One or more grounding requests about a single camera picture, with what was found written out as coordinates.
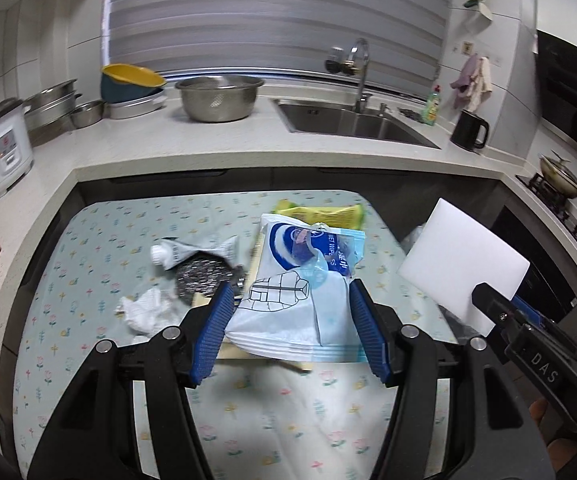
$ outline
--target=window blind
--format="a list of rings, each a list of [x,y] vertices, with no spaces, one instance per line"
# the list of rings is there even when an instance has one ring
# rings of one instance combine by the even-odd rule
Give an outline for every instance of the window blind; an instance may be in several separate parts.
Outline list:
[[[369,41],[367,81],[425,95],[450,0],[105,0],[104,54],[172,74],[327,74],[331,46]]]

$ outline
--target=electrical outlet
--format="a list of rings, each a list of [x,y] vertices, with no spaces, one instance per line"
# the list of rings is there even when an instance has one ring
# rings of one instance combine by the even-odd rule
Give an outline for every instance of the electrical outlet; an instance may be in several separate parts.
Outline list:
[[[474,49],[475,49],[475,43],[471,43],[470,41],[464,41],[462,43],[462,54],[464,54],[465,56],[472,56]]]

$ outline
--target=small metal bowl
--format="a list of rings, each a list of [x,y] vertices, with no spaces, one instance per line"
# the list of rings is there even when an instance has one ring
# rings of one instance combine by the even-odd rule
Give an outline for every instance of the small metal bowl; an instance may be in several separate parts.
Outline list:
[[[182,105],[193,120],[203,123],[237,121],[251,115],[257,89],[264,79],[245,75],[210,75],[175,84]]]
[[[104,101],[97,100],[75,107],[71,112],[71,120],[75,128],[85,128],[102,120],[104,116]]]

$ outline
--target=blue gripper pad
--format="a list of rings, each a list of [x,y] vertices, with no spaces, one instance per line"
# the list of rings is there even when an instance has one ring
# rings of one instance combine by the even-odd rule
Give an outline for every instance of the blue gripper pad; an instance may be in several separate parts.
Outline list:
[[[215,365],[224,330],[235,311],[233,288],[230,285],[218,288],[209,307],[211,312],[193,346],[193,364],[189,376],[196,385],[210,375]]]
[[[393,379],[393,373],[388,362],[386,339],[382,336],[370,310],[368,302],[371,300],[364,297],[362,289],[363,286],[360,288],[356,282],[351,282],[348,287],[350,314],[353,317],[364,352],[366,352],[371,371],[376,377],[379,377],[383,384],[387,384]]]

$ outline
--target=blue bowl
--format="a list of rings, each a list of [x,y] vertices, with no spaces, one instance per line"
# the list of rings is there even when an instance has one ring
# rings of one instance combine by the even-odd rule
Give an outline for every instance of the blue bowl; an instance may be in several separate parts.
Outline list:
[[[134,83],[123,83],[102,73],[100,93],[102,94],[102,99],[107,103],[115,104],[153,95],[157,93],[160,88],[161,87],[140,86]]]

